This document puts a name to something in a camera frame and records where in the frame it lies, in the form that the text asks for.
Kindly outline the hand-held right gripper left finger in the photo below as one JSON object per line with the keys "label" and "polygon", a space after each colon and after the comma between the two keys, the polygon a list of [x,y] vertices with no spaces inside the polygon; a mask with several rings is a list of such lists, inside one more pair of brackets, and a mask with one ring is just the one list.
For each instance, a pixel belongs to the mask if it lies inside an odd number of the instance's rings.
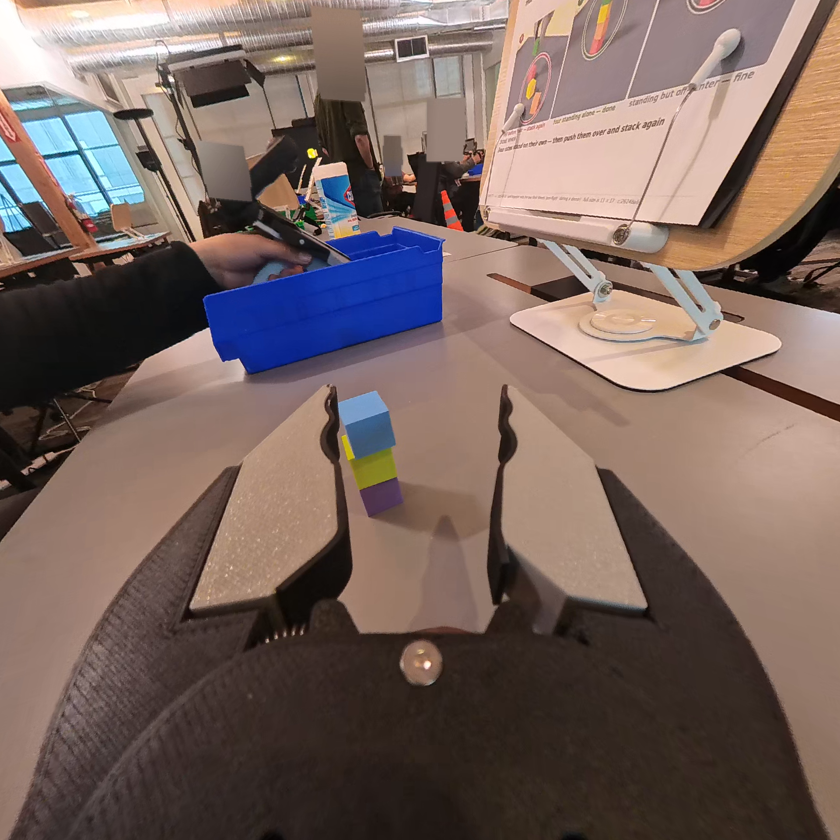
{"label": "hand-held right gripper left finger", "polygon": [[198,579],[195,616],[257,610],[306,624],[337,598],[352,555],[337,392],[324,385],[242,461]]}

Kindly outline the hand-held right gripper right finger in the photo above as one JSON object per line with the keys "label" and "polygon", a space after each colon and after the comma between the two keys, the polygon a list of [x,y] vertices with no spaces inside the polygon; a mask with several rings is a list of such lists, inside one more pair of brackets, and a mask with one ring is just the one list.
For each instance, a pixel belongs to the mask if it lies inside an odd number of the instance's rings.
{"label": "hand-held right gripper right finger", "polygon": [[580,610],[641,616],[648,604],[594,460],[511,386],[500,392],[499,466],[487,573],[531,629]]}

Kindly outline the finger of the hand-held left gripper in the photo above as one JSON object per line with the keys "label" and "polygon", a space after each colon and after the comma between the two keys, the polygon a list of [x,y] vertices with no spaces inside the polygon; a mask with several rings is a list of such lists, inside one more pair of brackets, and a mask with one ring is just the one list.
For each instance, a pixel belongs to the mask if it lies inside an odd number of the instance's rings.
{"label": "finger of the hand-held left gripper", "polygon": [[350,257],[339,252],[325,240],[314,237],[299,227],[297,228],[297,249],[310,255],[309,268],[325,268],[351,262]]}

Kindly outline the purple foam cube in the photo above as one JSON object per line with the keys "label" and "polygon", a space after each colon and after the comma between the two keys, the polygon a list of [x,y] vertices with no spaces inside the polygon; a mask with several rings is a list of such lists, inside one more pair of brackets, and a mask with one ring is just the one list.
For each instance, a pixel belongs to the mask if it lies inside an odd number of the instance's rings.
{"label": "purple foam cube", "polygon": [[403,504],[403,494],[398,478],[362,488],[360,497],[366,514],[370,518]]}

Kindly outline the yellow foam cube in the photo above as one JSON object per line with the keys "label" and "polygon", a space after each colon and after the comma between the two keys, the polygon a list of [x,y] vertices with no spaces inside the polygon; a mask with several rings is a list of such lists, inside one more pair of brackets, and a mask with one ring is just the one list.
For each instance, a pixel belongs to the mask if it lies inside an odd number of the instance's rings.
{"label": "yellow foam cube", "polygon": [[341,440],[355,484],[359,490],[396,478],[396,463],[392,448],[385,448],[371,455],[357,458],[354,455],[348,436],[346,434],[342,435]]}

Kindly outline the blue foam cube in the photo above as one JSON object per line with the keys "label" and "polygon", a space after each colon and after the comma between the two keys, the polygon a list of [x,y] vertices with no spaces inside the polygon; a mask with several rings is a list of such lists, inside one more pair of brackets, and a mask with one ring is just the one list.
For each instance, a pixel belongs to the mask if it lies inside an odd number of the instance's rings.
{"label": "blue foam cube", "polygon": [[338,409],[355,458],[374,455],[396,445],[389,410],[378,392],[340,401]]}

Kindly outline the person's left forearm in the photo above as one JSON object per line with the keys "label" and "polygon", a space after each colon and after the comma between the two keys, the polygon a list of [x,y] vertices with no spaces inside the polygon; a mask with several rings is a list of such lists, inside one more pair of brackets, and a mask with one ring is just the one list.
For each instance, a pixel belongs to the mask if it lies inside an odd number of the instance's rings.
{"label": "person's left forearm", "polygon": [[1,408],[120,373],[207,328],[221,291],[184,244],[124,266],[1,295]]}

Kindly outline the person's left hand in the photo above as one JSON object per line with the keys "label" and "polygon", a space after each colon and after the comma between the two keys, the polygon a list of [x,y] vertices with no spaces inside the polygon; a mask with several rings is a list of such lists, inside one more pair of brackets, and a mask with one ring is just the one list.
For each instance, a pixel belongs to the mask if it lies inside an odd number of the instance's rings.
{"label": "person's left hand", "polygon": [[309,266],[309,253],[256,234],[221,234],[189,244],[205,269],[223,289],[251,285],[269,263],[280,263],[272,279],[298,275]]}

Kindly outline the blue plastic bin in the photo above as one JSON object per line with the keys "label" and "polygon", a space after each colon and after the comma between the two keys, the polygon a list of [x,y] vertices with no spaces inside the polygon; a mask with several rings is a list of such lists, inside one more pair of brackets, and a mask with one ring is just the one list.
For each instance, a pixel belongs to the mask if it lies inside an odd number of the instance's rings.
{"label": "blue plastic bin", "polygon": [[205,297],[222,361],[259,373],[440,322],[443,239],[394,227],[332,245],[350,261]]}

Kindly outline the disinfectant wipes canister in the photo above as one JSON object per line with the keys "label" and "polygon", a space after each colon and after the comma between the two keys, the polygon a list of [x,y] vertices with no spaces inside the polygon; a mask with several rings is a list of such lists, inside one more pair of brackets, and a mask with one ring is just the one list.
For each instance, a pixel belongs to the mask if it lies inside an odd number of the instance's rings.
{"label": "disinfectant wipes canister", "polygon": [[359,234],[359,218],[346,164],[317,165],[313,169],[312,182],[318,192],[329,236],[344,238]]}

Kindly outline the black studio light panel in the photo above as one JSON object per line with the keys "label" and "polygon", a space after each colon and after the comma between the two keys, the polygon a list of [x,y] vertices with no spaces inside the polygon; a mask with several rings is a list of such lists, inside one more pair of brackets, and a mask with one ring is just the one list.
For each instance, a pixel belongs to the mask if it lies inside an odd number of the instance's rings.
{"label": "black studio light panel", "polygon": [[194,109],[249,96],[249,72],[242,60],[194,66],[174,71]]}

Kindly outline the brown wooden desk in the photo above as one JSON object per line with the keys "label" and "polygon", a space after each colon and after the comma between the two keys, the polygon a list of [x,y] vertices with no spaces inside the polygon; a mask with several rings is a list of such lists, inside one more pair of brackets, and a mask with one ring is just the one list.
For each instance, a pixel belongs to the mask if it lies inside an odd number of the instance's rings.
{"label": "brown wooden desk", "polygon": [[2,264],[2,286],[22,287],[69,280],[79,275],[79,266],[90,270],[112,266],[118,258],[136,256],[168,245],[170,236],[169,232],[139,237],[125,236],[109,243],[96,244],[88,249],[70,247],[23,257]]}

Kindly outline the black table cover plate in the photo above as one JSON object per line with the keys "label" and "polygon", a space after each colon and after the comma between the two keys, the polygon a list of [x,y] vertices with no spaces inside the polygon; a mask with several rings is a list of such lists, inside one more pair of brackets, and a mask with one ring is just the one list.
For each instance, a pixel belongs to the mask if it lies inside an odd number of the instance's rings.
{"label": "black table cover plate", "polygon": [[592,292],[574,276],[567,276],[530,287],[530,295],[544,301],[558,301],[584,295],[592,300]]}

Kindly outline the white instruction sheet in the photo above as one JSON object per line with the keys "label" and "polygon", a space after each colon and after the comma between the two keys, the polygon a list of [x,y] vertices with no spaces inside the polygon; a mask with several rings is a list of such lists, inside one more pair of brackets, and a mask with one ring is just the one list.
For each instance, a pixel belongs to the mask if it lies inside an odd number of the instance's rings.
{"label": "white instruction sheet", "polygon": [[492,207],[715,226],[834,2],[519,2],[493,127]]}

